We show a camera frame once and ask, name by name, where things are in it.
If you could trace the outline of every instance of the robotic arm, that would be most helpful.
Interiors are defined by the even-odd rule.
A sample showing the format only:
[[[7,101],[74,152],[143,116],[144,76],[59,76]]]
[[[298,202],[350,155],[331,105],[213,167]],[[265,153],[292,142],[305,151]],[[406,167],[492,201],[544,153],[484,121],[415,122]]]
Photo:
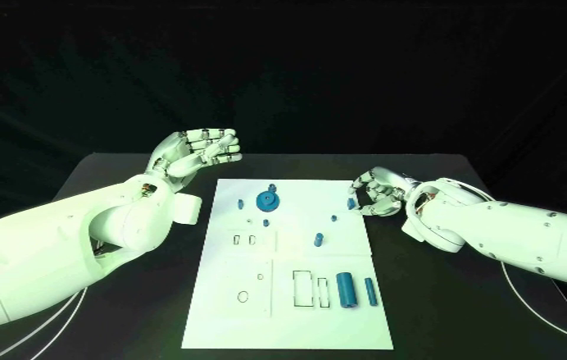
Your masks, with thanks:
[[[393,215],[406,202],[402,230],[417,241],[453,253],[468,243],[487,257],[567,281],[566,214],[498,202],[446,178],[419,182],[383,167],[363,174],[348,193],[364,185],[373,205],[358,208],[360,213]]]
[[[144,174],[0,220],[0,324],[59,303],[156,249],[173,221],[196,223],[202,199],[177,192],[200,168],[242,159],[235,135],[173,133]],[[118,249],[95,255],[91,238]]]

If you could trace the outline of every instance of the white paper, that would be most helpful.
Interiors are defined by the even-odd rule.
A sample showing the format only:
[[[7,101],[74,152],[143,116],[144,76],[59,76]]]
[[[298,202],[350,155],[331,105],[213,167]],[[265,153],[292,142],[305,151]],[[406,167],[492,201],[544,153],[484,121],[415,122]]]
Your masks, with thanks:
[[[263,212],[255,200],[269,184],[278,187],[281,205]],[[219,180],[183,348],[393,349],[364,219],[347,209],[350,184]],[[324,235],[321,247],[314,246],[317,233]],[[312,307],[294,306],[294,271],[310,271]],[[345,271],[353,274],[356,308],[340,306],[335,276]],[[308,305],[307,273],[299,274],[299,301]],[[369,303],[367,277],[377,307]],[[322,297],[320,278],[327,279]]]

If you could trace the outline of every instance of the robotic hand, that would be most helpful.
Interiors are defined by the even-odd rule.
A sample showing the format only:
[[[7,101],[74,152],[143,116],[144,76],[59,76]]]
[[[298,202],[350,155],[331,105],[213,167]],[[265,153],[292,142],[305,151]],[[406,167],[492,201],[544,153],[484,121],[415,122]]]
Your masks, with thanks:
[[[487,257],[567,281],[566,214],[498,202],[482,190],[446,178],[419,182],[383,167],[354,180],[348,193],[363,185],[373,205],[357,211],[389,216],[406,202],[402,230],[417,241],[446,252],[459,251],[466,242]]]
[[[42,311],[194,224],[202,199],[177,192],[203,167],[242,159],[236,132],[173,133],[144,174],[0,219],[0,325]],[[91,239],[118,248],[94,252]]]

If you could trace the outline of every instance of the blue battery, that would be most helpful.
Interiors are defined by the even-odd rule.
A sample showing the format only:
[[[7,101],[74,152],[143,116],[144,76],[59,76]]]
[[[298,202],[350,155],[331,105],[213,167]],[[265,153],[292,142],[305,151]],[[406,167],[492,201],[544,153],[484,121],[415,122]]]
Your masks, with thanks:
[[[337,274],[337,286],[340,287],[340,306],[354,308],[358,305],[357,294],[354,293],[353,275],[350,272]]]
[[[315,235],[315,242],[314,242],[315,247],[320,247],[322,245],[322,233],[318,233]]]
[[[366,278],[364,279],[364,284],[366,284],[366,292],[369,293],[370,305],[373,305],[376,307],[379,305],[379,300],[376,299],[373,279],[371,278]]]

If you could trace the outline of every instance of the black background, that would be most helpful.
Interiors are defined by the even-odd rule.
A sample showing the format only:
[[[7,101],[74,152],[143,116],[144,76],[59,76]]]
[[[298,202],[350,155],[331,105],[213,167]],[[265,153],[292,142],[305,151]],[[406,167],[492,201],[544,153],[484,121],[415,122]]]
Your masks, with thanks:
[[[200,127],[243,153],[461,153],[563,211],[566,3],[0,0],[0,213]]]

